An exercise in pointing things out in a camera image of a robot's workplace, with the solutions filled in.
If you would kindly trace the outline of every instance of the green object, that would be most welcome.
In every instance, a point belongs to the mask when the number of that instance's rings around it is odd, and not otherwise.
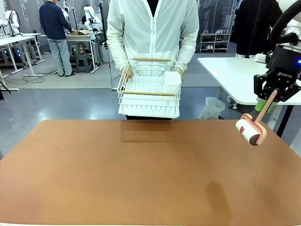
[[[257,104],[256,107],[255,107],[255,110],[258,111],[258,112],[261,112],[266,102],[267,102],[266,100],[260,100],[260,101],[258,101],[258,104]],[[267,110],[267,113],[268,113],[268,114],[271,113],[271,111],[272,111],[272,109],[273,109],[273,107],[274,107],[275,105],[276,105],[275,102],[273,102],[273,103],[271,104],[271,106],[270,106],[269,109]]]

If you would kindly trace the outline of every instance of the floor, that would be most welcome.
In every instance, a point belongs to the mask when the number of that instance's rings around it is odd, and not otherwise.
[[[208,74],[208,72],[200,66],[197,58],[199,57],[234,57],[236,45],[230,43],[228,53],[196,53],[185,72],[185,80],[183,87],[217,87],[216,81]],[[45,54],[43,59],[47,59],[38,65],[34,65],[33,69],[36,74],[45,74],[55,71],[55,63],[51,54]],[[2,74],[6,75],[13,70],[11,68],[1,68]],[[59,78],[55,74],[47,75],[44,80],[34,80],[33,82],[25,83],[23,80],[24,74],[30,74],[30,70],[26,69],[6,78],[8,88],[19,89],[99,89],[111,88],[111,77],[109,64],[100,65],[99,69],[94,73],[79,73],[69,78]],[[115,68],[114,62],[111,63],[111,76],[116,78],[120,75],[120,71]]]
[[[206,97],[216,97],[218,91],[216,87],[183,88],[179,119],[196,119],[205,106]],[[0,153],[3,155],[43,120],[125,119],[117,112],[117,93],[111,89],[22,89],[12,94],[4,92],[4,96],[5,100],[0,101]],[[226,107],[222,113],[223,118],[240,118],[241,112],[233,111],[229,104],[226,104]],[[244,108],[244,111],[250,112],[252,109],[253,107],[249,106]],[[294,108],[283,140],[290,144],[300,127],[301,106],[298,106]]]

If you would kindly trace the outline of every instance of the trash can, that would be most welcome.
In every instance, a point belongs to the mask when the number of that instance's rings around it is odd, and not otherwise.
[[[206,105],[202,110],[198,120],[217,120],[221,113],[225,110],[226,105],[215,97],[207,97]]]

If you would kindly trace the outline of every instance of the blue jacket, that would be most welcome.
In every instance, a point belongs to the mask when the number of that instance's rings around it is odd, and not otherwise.
[[[66,39],[64,28],[72,31],[62,9],[51,1],[40,7],[40,24],[48,39],[63,40]]]

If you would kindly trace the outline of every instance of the basket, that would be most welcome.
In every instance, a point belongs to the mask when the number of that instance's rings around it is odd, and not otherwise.
[[[127,77],[127,71],[133,75]],[[170,59],[128,59],[119,84],[119,114],[175,119],[180,116],[180,95],[164,89],[164,73],[178,72],[177,62]]]

